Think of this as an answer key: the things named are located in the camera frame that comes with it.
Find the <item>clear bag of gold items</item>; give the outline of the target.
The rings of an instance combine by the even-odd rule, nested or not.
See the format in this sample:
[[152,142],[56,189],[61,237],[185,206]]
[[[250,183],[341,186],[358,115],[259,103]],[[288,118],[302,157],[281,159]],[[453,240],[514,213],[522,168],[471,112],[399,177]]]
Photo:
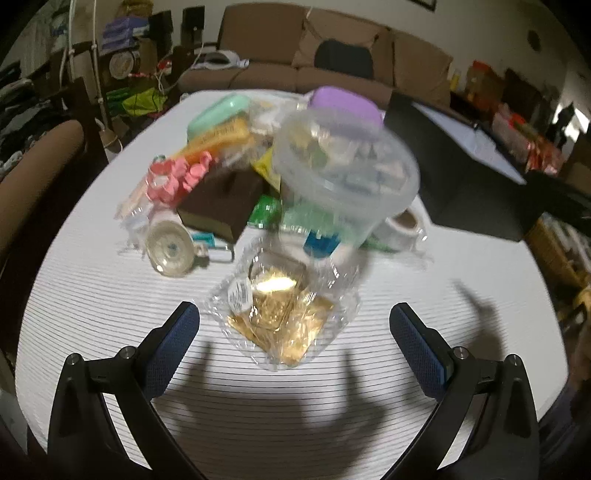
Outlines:
[[245,246],[204,312],[260,368],[294,369],[317,358],[355,319],[363,263],[349,247],[315,259],[263,235]]

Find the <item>dark brown box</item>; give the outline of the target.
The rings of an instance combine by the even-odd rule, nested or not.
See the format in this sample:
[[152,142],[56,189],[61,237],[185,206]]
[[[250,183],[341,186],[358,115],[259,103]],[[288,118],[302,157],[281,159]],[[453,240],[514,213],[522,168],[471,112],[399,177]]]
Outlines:
[[264,180],[252,168],[208,174],[179,203],[185,227],[235,244],[263,195]]

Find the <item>clear plastic tub with lid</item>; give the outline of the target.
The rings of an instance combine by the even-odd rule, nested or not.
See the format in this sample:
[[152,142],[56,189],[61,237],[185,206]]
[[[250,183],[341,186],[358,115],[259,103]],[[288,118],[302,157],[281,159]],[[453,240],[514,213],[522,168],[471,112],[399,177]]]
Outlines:
[[273,138],[277,236],[308,257],[334,258],[338,248],[359,249],[384,220],[411,206],[420,171],[387,128],[375,140],[349,140],[311,127],[304,112],[287,115]]

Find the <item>yellow snack packet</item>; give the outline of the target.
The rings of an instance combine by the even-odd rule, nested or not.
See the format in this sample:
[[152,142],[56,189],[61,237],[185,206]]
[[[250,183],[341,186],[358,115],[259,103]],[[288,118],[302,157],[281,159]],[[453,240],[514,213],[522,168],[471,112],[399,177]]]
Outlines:
[[249,122],[242,116],[212,127],[211,129],[195,136],[183,149],[171,155],[171,159],[183,157],[187,162],[194,163],[194,157],[201,152],[207,151],[217,154],[226,147],[242,145],[249,141]]

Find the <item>white tape roll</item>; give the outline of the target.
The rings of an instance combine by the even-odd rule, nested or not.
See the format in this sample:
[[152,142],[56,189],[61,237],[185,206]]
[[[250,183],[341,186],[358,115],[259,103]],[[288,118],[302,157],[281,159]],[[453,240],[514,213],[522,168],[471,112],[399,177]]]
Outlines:
[[428,234],[422,217],[414,208],[388,217],[374,231],[377,240],[394,251],[424,252]]

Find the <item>brown chair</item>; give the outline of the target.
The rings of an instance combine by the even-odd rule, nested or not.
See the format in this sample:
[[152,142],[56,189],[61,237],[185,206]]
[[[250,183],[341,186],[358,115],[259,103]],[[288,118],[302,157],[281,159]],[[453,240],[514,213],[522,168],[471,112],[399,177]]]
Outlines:
[[1,181],[1,252],[84,143],[82,124],[77,120],[65,121],[40,138]]

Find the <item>pink plastic clips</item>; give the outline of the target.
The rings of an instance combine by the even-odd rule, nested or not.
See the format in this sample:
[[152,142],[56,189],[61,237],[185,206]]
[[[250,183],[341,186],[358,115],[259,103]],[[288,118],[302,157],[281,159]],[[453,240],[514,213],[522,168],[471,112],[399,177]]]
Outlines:
[[157,158],[147,170],[146,195],[156,204],[178,205],[216,165],[218,159],[208,151],[191,157]]

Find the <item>green packet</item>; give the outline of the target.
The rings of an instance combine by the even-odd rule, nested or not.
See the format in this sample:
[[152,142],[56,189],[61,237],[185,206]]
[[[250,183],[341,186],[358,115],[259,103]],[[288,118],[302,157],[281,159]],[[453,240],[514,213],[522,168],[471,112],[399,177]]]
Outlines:
[[273,230],[280,223],[281,202],[280,199],[269,195],[262,195],[252,209],[247,224],[252,228]]

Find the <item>mint green case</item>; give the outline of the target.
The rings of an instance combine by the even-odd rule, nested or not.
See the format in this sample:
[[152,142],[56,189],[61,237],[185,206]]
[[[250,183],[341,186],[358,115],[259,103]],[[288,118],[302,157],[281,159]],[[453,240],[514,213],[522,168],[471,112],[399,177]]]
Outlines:
[[233,93],[222,97],[188,123],[186,129],[187,140],[191,141],[209,129],[235,117],[235,115],[246,112],[251,104],[252,100],[242,94]]

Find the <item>purple oval case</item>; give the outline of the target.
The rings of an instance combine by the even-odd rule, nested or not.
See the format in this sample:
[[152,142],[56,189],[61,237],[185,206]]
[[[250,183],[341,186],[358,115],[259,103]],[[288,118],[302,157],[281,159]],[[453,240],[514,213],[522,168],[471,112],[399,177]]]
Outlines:
[[384,132],[382,112],[373,101],[334,86],[311,93],[303,118],[311,127],[349,140],[375,140]]

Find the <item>black cushion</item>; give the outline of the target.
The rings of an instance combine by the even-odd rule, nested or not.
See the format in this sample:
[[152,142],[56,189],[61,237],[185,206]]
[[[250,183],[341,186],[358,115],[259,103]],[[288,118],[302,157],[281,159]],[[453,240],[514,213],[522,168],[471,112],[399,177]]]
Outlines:
[[359,45],[339,42],[335,39],[322,41],[315,51],[315,68],[345,75],[374,79],[374,63],[370,50]]

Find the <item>brown sofa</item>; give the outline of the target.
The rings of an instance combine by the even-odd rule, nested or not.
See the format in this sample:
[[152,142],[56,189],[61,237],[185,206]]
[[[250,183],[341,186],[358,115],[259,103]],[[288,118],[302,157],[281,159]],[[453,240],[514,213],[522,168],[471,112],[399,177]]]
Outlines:
[[217,47],[247,66],[184,72],[182,93],[270,89],[352,91],[387,108],[394,92],[447,108],[452,56],[410,33],[338,11],[287,3],[225,8]]

